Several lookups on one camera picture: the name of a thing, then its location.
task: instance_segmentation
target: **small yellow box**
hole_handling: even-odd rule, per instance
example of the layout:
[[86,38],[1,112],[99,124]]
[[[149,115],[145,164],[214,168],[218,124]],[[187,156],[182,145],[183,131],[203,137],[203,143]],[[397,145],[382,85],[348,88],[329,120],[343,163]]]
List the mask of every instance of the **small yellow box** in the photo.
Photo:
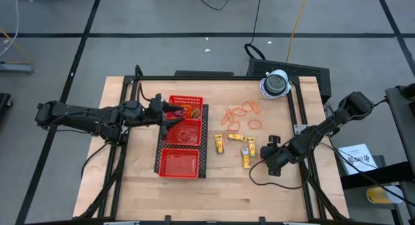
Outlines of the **small yellow box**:
[[229,134],[228,137],[233,140],[243,141],[246,142],[246,135],[240,134]]
[[216,151],[218,154],[224,152],[222,134],[215,134]]
[[242,148],[241,152],[242,152],[243,167],[245,169],[251,168],[251,163],[249,161],[249,150],[248,150],[248,148]]
[[247,140],[248,140],[249,156],[250,157],[257,156],[257,150],[255,148],[254,137],[247,137]]

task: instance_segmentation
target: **black floor stripe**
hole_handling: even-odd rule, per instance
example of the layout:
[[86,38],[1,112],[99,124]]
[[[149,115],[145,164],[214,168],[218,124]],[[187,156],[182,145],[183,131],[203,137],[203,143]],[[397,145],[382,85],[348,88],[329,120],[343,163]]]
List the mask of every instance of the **black floor stripe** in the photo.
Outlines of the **black floor stripe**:
[[18,38],[82,38],[83,33],[20,33]]
[[[82,38],[81,33],[19,33],[19,38]],[[395,33],[296,33],[295,38],[393,38]],[[403,34],[415,38],[415,33]],[[88,38],[251,38],[251,32],[89,33]],[[290,38],[291,33],[255,33],[256,38]]]
[[[64,86],[64,90],[63,90],[62,95],[60,97],[60,102],[65,102],[66,99],[67,99],[67,96],[69,95],[69,90],[71,89],[73,78],[75,76],[75,73],[77,72],[78,64],[79,64],[79,61],[81,59],[82,53],[84,51],[85,43],[86,43],[86,40],[88,38],[88,34],[91,30],[92,23],[93,23],[93,20],[95,18],[95,14],[97,13],[97,9],[98,9],[100,1],[101,0],[95,0],[94,4],[92,6],[91,13],[89,14],[89,18],[88,18],[88,21],[86,23],[82,39],[79,43],[77,53],[76,53],[75,58],[73,60],[71,70],[68,74],[68,77],[67,77],[67,80],[66,80],[66,83],[65,83],[65,86]],[[56,133],[56,128],[52,128],[49,131],[49,133],[47,134],[45,143],[43,144],[43,148],[41,150],[41,154],[40,154],[38,163],[36,164],[36,168],[34,170],[32,179],[30,181],[29,188],[27,189],[25,198],[23,199],[23,203],[20,207],[19,215],[16,219],[16,224],[19,224],[19,225],[24,224],[25,221],[26,221],[27,215],[29,213],[30,205],[32,204],[34,194],[36,192],[36,189],[38,188],[40,177],[42,176],[43,168],[45,167],[46,160],[47,160],[47,157],[49,155],[49,151],[50,151],[51,146],[52,146],[52,142],[53,142],[55,133]]]
[[[392,33],[297,33],[295,38],[393,38]],[[90,38],[251,38],[251,32],[91,33]],[[291,33],[255,33],[255,38],[290,38]]]
[[381,3],[381,6],[383,8],[383,11],[385,12],[386,18],[389,21],[390,26],[392,27],[392,30],[394,31],[394,34],[396,34],[396,39],[397,42],[399,43],[399,46],[401,47],[402,53],[405,56],[405,59],[408,62],[408,65],[410,67],[410,70],[412,71],[412,74],[415,76],[415,62],[414,59],[412,57],[412,54],[410,53],[407,44],[404,41],[404,36],[406,36],[405,38],[413,38],[415,35],[413,34],[401,34],[401,32],[399,31],[399,28],[396,25],[395,19],[392,16],[392,13],[390,12],[388,5],[386,3],[385,0],[379,0],[379,2]]

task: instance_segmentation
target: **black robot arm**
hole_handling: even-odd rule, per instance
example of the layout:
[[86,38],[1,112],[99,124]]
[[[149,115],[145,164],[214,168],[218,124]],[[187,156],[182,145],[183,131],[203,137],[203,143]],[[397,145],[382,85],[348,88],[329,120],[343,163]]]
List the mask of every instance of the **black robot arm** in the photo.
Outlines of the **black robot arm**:
[[101,136],[105,141],[116,143],[121,138],[120,130],[152,124],[161,126],[162,137],[174,125],[183,121],[179,119],[166,119],[164,114],[181,110],[180,106],[170,105],[157,94],[149,99],[148,108],[139,101],[126,101],[114,107],[101,109],[82,106],[67,105],[58,101],[39,103],[35,121],[44,129],[52,126],[64,125],[77,130]]
[[342,99],[333,115],[319,125],[309,126],[301,134],[294,136],[287,144],[278,147],[272,141],[261,147],[261,158],[268,166],[269,175],[279,176],[281,168],[289,163],[297,163],[307,157],[308,153],[319,144],[327,133],[352,120],[362,120],[372,112],[370,102],[361,92],[353,92]]

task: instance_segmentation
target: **red basket compartment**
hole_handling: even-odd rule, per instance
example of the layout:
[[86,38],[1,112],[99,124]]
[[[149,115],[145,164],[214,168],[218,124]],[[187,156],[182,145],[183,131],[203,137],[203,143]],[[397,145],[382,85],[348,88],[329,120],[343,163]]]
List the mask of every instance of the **red basket compartment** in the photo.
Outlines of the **red basket compartment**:
[[167,144],[200,146],[202,121],[185,119],[167,132]]
[[[197,120],[202,119],[202,108],[203,108],[203,98],[202,97],[192,97],[192,96],[181,96],[181,95],[171,95],[169,97],[169,104],[182,106],[187,105],[190,106],[192,110],[199,109],[200,115]],[[172,112],[167,114],[168,119],[179,118],[175,116]]]
[[198,178],[199,150],[162,149],[158,174],[165,178]]

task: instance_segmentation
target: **yellow cup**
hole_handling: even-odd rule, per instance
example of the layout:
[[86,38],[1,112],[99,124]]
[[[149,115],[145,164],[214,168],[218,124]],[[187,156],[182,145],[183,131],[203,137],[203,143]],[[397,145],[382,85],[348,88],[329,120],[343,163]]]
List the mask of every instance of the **yellow cup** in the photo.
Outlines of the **yellow cup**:
[[[395,194],[399,196],[403,196],[402,190],[396,186],[385,186],[387,189],[391,190]],[[397,198],[396,196],[392,195],[391,193],[385,191],[381,187],[373,187],[366,190],[366,197],[368,198],[369,202],[373,204],[398,204],[401,203],[402,200]]]

